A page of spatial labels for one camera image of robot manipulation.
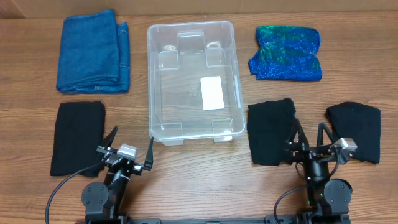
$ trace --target black sock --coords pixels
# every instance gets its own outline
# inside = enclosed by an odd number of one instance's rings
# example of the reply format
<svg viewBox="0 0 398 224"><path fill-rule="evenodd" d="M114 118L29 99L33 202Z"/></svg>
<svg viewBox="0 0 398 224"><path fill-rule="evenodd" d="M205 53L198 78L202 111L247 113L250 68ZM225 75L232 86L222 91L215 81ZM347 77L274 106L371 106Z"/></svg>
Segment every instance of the black sock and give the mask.
<svg viewBox="0 0 398 224"><path fill-rule="evenodd" d="M104 134L105 107L100 102L61 103L55 123L51 176L72 174L101 162L96 152ZM83 172L96 177L103 166Z"/></svg>
<svg viewBox="0 0 398 224"><path fill-rule="evenodd" d="M248 105L248 136L253 163L277 166L292 163L292 152L285 150L295 107L290 98Z"/></svg>
<svg viewBox="0 0 398 224"><path fill-rule="evenodd" d="M381 112L372 106L345 102L326 109L333 135L352 138L358 146L354 159L380 162Z"/></svg>

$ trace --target wooden table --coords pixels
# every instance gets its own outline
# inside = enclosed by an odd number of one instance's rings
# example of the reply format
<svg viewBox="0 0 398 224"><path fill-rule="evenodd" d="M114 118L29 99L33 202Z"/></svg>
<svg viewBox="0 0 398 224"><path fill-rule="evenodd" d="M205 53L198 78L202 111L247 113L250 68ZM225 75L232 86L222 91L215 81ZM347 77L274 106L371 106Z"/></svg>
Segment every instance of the wooden table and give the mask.
<svg viewBox="0 0 398 224"><path fill-rule="evenodd" d="M356 101L382 110L381 163L351 161L335 177L353 186L353 223L398 222L398 12L230 14L119 17L130 28L131 88L121 95L64 95L55 89L63 19L0 20L0 223L43 223L52 190L50 161L58 106L101 100L106 130L119 125L114 147L141 149L148 134L147 28L158 23L230 20L234 24L244 104L290 97L314 144L328 106ZM248 60L258 50L257 26L292 25L319 30L320 82L257 81ZM75 177L54 198L51 223L82 221L81 191L97 179ZM245 135L232 142L154 144L152 172L134 176L124 208L133 218L235 218L272 214L285 191L302 184L293 166L252 164ZM295 213L305 194L283 199L279 214Z"/></svg>

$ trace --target white paper label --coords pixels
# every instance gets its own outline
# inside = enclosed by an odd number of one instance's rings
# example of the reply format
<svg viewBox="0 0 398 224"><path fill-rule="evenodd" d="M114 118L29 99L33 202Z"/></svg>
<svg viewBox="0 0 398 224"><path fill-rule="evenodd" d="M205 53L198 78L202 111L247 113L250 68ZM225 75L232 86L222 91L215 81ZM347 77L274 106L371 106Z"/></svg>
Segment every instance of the white paper label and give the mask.
<svg viewBox="0 0 398 224"><path fill-rule="evenodd" d="M200 78L203 110L224 109L221 77Z"/></svg>

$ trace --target wood grain surface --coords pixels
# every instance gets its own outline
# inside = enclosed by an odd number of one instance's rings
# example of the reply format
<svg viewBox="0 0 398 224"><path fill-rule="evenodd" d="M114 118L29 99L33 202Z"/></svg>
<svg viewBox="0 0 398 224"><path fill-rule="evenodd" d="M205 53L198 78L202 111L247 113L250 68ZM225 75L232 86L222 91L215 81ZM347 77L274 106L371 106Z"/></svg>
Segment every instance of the wood grain surface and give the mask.
<svg viewBox="0 0 398 224"><path fill-rule="evenodd" d="M0 223L44 222L47 200L64 178L49 175L62 102L101 100L106 133L119 125L113 146L137 146L143 161L149 143L147 28L217 20L234 24L245 106L290 97L310 144L328 106L356 101L381 109L381 163L351 161L335 177L353 186L353 223L398 223L398 12L119 17L129 24L131 45L131 88L120 95L64 95L55 89L63 19L0 20ZM263 25L318 29L323 79L257 81L248 60L258 50L256 27ZM51 223L82 221L81 191L104 175L67 182L51 205ZM155 143L153 170L132 178L124 208L133 218L263 217L272 214L282 193L300 184L293 166L252 164L246 134L216 144L211 139L174 147ZM278 213L295 213L305 204L304 192L289 195Z"/></svg>
<svg viewBox="0 0 398 224"><path fill-rule="evenodd" d="M120 16L270 12L396 11L396 0L0 0L26 18L58 18L115 9Z"/></svg>

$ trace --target black cable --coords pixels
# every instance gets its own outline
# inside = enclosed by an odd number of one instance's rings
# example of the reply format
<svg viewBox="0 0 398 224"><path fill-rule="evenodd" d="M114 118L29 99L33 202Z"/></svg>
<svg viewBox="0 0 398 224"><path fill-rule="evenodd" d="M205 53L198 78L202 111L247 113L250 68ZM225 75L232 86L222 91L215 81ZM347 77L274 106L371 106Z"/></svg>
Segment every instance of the black cable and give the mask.
<svg viewBox="0 0 398 224"><path fill-rule="evenodd" d="M316 181L316 182L311 183L311 184L305 184L305 185L301 185L301 186L299 186L299 187L293 188L292 190L290 190L290 191L288 191L288 192L282 194L282 196L279 197L279 199L276 201L275 206L274 206L274 218L275 218L277 224L281 224L280 221L279 221L279 219L278 219L278 215L276 214L276 208L278 207L279 202L280 202L284 197L286 197L288 194L291 194L291 193L293 193L293 192L295 192L295 191L297 191L297 190L304 189L304 188L306 188L306 187L308 187L308 186L310 186L310 185L312 185L312 184L319 184L320 182L323 182L323 181L325 181L325 180L328 180L328 179L329 179L333 174L335 174L335 172L337 171L337 168L338 168L338 152L339 152L339 151L340 151L339 149L336 149L336 148L335 148L336 165L335 165L335 168L332 170L332 172L331 172L326 178L324 178L323 180Z"/></svg>
<svg viewBox="0 0 398 224"><path fill-rule="evenodd" d="M304 168L304 165L303 165L301 162L296 162L296 171L297 171L298 176L299 176L301 179L304 179L304 175L301 175L301 174L300 174L299 168L297 167L297 165L299 165L299 164Z"/></svg>
<svg viewBox="0 0 398 224"><path fill-rule="evenodd" d="M62 187L62 185L64 184L64 183L66 183L66 181L68 181L69 179L71 179L72 177L74 177L74 176L76 176L76 175L78 175L78 174L80 174L80 173L82 173L82 172L84 172L84 171L86 171L86 170L89 170L89 169L91 169L91 168L94 168L94 167L96 167L96 166L99 166L99 165L101 165L101 164L104 164L105 162L104 161L101 161L101 162L99 162L99 163L97 163L97 164L94 164L94 165L92 165L92 166L89 166L89 167L86 167L86 168L84 168L84 169L82 169L82 170L79 170L78 172L76 172L76 173L74 173L74 174L71 174L69 177L67 177L67 178L65 178L65 180L63 180L60 184L58 184L58 186L55 188L55 190L52 192L52 194L51 194L51 196L50 196L50 198L49 198L49 202L47 202L47 207L45 208L45 223L46 224L49 224L49 210L50 210L50 204L51 204L51 201L52 201L52 199L54 198L54 196L55 196L55 194L57 193L57 191Z"/></svg>

